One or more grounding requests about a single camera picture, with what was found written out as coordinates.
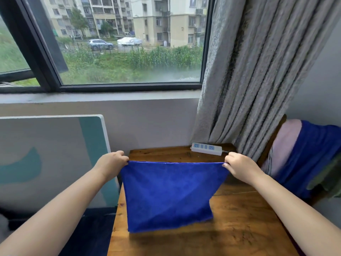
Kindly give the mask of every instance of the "teal paint stroke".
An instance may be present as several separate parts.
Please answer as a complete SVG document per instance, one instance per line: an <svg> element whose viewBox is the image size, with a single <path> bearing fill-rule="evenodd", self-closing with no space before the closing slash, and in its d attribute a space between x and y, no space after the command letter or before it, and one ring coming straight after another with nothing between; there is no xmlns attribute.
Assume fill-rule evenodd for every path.
<svg viewBox="0 0 341 256"><path fill-rule="evenodd" d="M0 184L22 183L40 175L42 162L35 147L22 159L9 165L0 165Z"/></svg>
<svg viewBox="0 0 341 256"><path fill-rule="evenodd" d="M96 116L79 117L79 123L92 167L94 167L97 160L108 153L102 121ZM107 206L117 206L119 194L115 179L108 181L102 187L101 193Z"/></svg>

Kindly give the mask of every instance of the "power strip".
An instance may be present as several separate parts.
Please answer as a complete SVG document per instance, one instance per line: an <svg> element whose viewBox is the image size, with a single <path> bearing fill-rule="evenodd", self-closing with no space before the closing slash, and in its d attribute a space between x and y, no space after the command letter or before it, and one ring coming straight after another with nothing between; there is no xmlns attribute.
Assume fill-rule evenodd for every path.
<svg viewBox="0 0 341 256"><path fill-rule="evenodd" d="M223 152L228 153L228 151L224 151L221 146L216 145L207 145L207 144L200 144L200 143L192 143L191 146L192 152L210 154L210 155L219 155Z"/></svg>

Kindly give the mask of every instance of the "grass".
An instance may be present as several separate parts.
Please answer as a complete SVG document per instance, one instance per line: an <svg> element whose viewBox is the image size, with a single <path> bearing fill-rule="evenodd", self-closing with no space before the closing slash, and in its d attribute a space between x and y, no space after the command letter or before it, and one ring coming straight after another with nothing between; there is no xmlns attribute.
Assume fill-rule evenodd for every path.
<svg viewBox="0 0 341 256"><path fill-rule="evenodd" d="M68 46L67 38L59 38ZM160 71L184 72L198 70L202 64L202 47L157 47L152 51L138 49L134 52L105 52L100 54L88 48L62 52L68 71L61 73L63 84L148 82ZM23 55L11 34L0 26L0 72L28 68ZM38 86L35 78L17 81L18 86Z"/></svg>

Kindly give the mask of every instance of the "painting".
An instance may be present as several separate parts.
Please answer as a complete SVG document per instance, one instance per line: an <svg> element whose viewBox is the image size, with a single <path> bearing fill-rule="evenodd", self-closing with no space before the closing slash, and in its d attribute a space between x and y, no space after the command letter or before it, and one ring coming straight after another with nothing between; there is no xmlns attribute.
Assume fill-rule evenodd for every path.
<svg viewBox="0 0 341 256"><path fill-rule="evenodd" d="M0 208L34 213L110 152L102 115L0 117ZM89 207L117 206L117 178Z"/></svg>

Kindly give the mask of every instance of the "forearm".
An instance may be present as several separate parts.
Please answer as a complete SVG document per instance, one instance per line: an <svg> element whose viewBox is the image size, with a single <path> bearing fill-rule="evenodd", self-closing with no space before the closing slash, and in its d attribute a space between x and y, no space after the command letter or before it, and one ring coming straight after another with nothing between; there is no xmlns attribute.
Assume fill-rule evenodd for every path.
<svg viewBox="0 0 341 256"><path fill-rule="evenodd" d="M341 230L328 219L270 176L263 174L253 186L307 256L341 255Z"/></svg>
<svg viewBox="0 0 341 256"><path fill-rule="evenodd" d="M104 184L100 172L87 172L11 234L0 245L0 256L57 256Z"/></svg>

